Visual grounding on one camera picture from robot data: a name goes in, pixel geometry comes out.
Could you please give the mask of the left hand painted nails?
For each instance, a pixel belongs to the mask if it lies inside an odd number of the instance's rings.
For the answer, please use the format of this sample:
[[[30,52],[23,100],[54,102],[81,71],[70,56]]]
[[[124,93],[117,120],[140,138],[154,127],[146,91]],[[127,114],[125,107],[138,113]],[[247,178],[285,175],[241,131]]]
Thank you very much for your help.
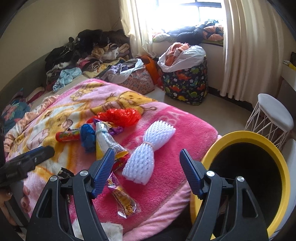
[[[24,227],[29,221],[30,192],[30,189],[24,185],[21,199],[16,201],[10,188],[1,188],[1,211],[12,226]]]

